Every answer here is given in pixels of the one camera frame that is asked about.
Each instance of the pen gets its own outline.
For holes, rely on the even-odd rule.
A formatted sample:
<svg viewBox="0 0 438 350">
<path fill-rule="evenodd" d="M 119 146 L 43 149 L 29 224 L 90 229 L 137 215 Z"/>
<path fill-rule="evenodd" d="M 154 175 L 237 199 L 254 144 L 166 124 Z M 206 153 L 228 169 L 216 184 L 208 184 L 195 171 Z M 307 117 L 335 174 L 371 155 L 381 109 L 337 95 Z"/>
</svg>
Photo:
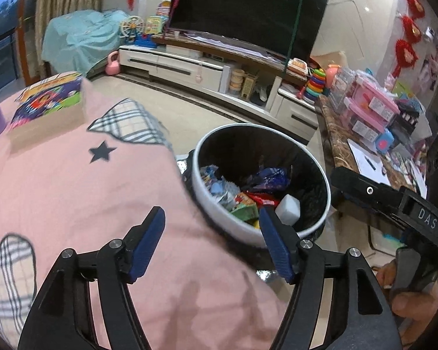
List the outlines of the pen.
<svg viewBox="0 0 438 350">
<path fill-rule="evenodd" d="M 368 164 L 370 164 L 370 166 L 373 169 L 373 171 L 376 171 L 376 167 L 373 166 L 373 163 L 370 161 L 370 159 L 368 159 L 367 157 L 365 157 L 365 159 L 367 160 Z"/>
</svg>

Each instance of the blue cloth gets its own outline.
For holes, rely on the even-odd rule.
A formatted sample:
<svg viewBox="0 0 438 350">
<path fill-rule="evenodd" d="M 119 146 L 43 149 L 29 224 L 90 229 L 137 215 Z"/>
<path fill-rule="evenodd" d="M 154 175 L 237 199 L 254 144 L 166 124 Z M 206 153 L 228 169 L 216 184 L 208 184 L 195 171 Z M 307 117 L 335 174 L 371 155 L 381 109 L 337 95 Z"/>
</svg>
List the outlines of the blue cloth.
<svg viewBox="0 0 438 350">
<path fill-rule="evenodd" d="M 42 60 L 58 73 L 77 71 L 84 76 L 118 49 L 119 26 L 128 15 L 120 10 L 79 10 L 53 18 L 42 44 Z"/>
</svg>

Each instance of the blue gripper pad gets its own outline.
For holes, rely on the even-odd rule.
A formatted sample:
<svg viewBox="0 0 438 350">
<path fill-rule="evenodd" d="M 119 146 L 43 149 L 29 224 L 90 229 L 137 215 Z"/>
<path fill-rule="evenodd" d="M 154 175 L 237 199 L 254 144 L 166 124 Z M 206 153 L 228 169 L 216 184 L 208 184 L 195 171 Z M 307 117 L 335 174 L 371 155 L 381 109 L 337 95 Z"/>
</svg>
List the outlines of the blue gripper pad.
<svg viewBox="0 0 438 350">
<path fill-rule="evenodd" d="M 271 254 L 277 272 L 286 282 L 290 283 L 295 276 L 295 273 L 292 270 L 290 253 L 281 236 L 277 232 L 273 221 L 275 221 L 276 224 L 282 225 L 272 209 L 261 208 L 260 228 L 264 237 L 264 242 L 266 242 L 267 249 Z"/>
<path fill-rule="evenodd" d="M 165 228 L 164 210 L 159 208 L 152 221 L 150 223 L 144 222 L 143 225 L 145 224 L 149 224 L 149 227 L 133 251 L 133 263 L 129 272 L 130 278 L 133 281 L 144 275 L 154 254 L 154 250 L 161 239 Z"/>
</svg>

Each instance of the wooden shelf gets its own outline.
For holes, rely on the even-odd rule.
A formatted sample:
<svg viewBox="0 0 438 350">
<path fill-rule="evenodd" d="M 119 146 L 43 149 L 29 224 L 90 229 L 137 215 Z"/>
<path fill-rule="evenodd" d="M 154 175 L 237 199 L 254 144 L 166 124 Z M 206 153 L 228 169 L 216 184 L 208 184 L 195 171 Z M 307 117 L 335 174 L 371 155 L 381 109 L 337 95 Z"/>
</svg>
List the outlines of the wooden shelf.
<svg viewBox="0 0 438 350">
<path fill-rule="evenodd" d="M 303 87 L 307 82 L 306 77 L 291 72 L 290 70 L 287 70 L 287 73 L 284 75 L 284 65 L 277 62 L 272 62 L 271 60 L 260 58 L 258 56 L 237 52 L 227 48 L 220 48 L 209 43 L 195 41 L 194 39 L 185 36 L 179 36 L 178 38 L 175 38 L 173 34 L 166 34 L 165 37 L 163 34 L 158 34 L 153 35 L 151 38 L 158 45 L 171 45 L 178 46 L 180 48 L 188 48 L 190 50 L 201 51 L 204 53 L 206 52 L 212 55 L 220 56 L 225 59 L 230 59 L 234 62 L 248 64 L 262 71 L 269 72 L 274 76 L 279 76 L 284 80 L 293 83 L 299 87 Z"/>
</svg>

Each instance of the black star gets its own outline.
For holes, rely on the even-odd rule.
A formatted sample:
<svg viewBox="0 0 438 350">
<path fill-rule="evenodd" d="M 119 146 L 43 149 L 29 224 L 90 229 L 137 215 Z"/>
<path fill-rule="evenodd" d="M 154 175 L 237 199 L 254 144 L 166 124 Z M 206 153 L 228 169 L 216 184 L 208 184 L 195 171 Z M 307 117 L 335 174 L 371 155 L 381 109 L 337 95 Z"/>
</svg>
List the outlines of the black star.
<svg viewBox="0 0 438 350">
<path fill-rule="evenodd" d="M 98 159 L 104 159 L 106 162 L 109 161 L 109 154 L 114 151 L 117 147 L 107 147 L 107 143 L 102 142 L 101 146 L 97 148 L 89 149 L 89 151 L 94 155 L 91 159 L 91 162 L 94 162 Z"/>
</svg>

